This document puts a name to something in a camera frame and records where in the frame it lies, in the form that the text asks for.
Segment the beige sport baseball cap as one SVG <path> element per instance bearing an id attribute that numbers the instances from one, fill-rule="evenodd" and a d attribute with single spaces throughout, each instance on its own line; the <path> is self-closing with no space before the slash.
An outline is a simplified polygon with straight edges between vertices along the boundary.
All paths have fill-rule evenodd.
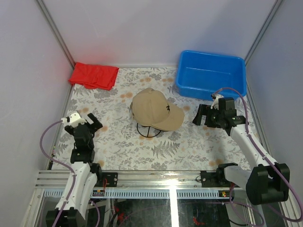
<path id="1" fill-rule="evenodd" d="M 144 130 L 147 130 L 147 129 L 154 129 L 154 130 L 158 130 L 158 131 L 176 131 L 178 130 L 177 127 L 174 127 L 174 126 L 154 126 L 154 125 L 144 125 L 144 124 L 140 124 L 140 123 L 137 123 L 136 124 L 137 126 L 137 129 L 139 132 L 143 132 Z"/>

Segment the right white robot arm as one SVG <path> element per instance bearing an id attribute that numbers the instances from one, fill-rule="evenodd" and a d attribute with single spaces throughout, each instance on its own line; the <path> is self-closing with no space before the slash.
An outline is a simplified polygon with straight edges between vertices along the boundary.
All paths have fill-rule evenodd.
<path id="1" fill-rule="evenodd" d="M 215 173 L 201 172 L 205 185 L 228 187 L 232 183 L 246 191 L 253 205 L 288 200 L 290 169 L 272 158 L 253 134 L 247 132 L 245 116 L 238 115 L 232 97 L 218 95 L 212 105 L 200 104 L 193 124 L 225 130 L 240 147 L 251 170 L 236 163 L 219 164 Z"/>

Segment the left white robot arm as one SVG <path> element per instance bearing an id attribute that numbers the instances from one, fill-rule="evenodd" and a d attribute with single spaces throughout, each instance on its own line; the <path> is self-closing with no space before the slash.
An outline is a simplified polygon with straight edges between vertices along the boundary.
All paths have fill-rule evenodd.
<path id="1" fill-rule="evenodd" d="M 54 210 L 48 211 L 45 217 L 48 227 L 85 227 L 86 210 L 92 190 L 103 183 L 104 176 L 100 164 L 94 163 L 95 132 L 103 127 L 102 123 L 92 114 L 87 115 L 92 123 L 82 118 L 78 112 L 72 113 L 60 122 L 64 129 L 74 137 L 70 163 L 50 158 L 53 162 L 70 170 L 69 178 L 63 194 Z"/>

